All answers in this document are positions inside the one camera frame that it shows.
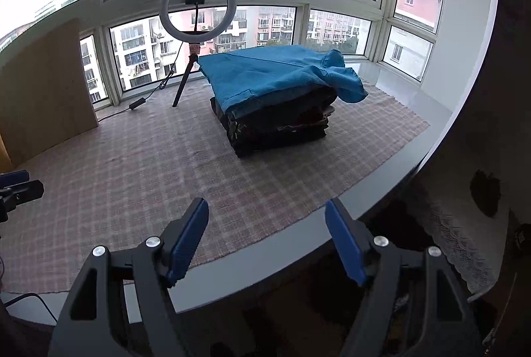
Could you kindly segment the light wooden board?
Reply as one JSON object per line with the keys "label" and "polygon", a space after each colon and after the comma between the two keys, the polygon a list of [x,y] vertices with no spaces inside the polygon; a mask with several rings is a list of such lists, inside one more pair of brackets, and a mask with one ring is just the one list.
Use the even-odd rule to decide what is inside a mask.
{"label": "light wooden board", "polygon": [[27,31],[1,52],[1,139],[13,166],[96,127],[79,20]]}

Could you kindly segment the pink plaid table cloth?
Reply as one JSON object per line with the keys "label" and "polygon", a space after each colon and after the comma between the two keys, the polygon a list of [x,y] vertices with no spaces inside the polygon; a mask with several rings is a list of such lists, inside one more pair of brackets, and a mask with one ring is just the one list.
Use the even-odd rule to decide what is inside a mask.
{"label": "pink plaid table cloth", "polygon": [[94,246],[133,247],[197,197],[210,218],[193,263],[209,263],[306,218],[427,128],[369,87],[360,103],[336,101],[324,138],[241,159],[211,95],[194,82],[176,109],[163,94],[28,161],[44,193],[1,226],[4,291],[67,291]]}

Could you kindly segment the brown folded garment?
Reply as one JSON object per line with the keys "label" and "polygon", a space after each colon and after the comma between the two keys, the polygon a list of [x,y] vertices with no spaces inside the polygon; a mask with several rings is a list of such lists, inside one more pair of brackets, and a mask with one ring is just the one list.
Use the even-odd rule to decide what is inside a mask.
{"label": "brown folded garment", "polygon": [[328,125],[335,107],[328,105],[298,106],[287,103],[264,107],[244,117],[236,118],[232,112],[218,111],[217,117],[230,140],[265,141],[281,136],[294,136],[303,130],[321,130]]}

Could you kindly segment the black tripod stand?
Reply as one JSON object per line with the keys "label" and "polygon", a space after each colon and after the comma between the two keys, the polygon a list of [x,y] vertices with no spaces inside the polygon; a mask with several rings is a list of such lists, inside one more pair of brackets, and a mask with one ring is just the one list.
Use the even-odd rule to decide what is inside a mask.
{"label": "black tripod stand", "polygon": [[198,62],[199,54],[201,51],[201,45],[199,43],[190,43],[189,44],[189,61],[186,66],[186,70],[181,78],[180,84],[178,86],[177,94],[173,100],[172,107],[176,108],[181,96],[183,94],[183,91],[185,90],[186,82],[188,81],[189,75],[192,73],[194,65]]}

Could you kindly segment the black folded garment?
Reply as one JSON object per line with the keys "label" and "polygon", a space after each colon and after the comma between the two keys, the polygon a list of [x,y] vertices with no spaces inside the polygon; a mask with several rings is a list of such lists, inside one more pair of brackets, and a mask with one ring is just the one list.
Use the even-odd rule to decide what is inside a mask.
{"label": "black folded garment", "polygon": [[318,87],[284,103],[267,105],[244,117],[235,118],[224,112],[215,98],[211,109],[226,131],[230,146],[239,158],[272,149],[298,146],[326,136],[332,103],[337,99],[334,89]]}

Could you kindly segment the blue striped zip coat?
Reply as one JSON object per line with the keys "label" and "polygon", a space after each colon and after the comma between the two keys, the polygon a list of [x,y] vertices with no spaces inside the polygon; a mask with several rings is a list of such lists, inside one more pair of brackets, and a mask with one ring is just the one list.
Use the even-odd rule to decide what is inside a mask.
{"label": "blue striped zip coat", "polygon": [[243,48],[201,56],[201,72],[223,112],[239,119],[330,87],[346,103],[367,97],[363,82],[337,49],[318,52],[299,45]]}

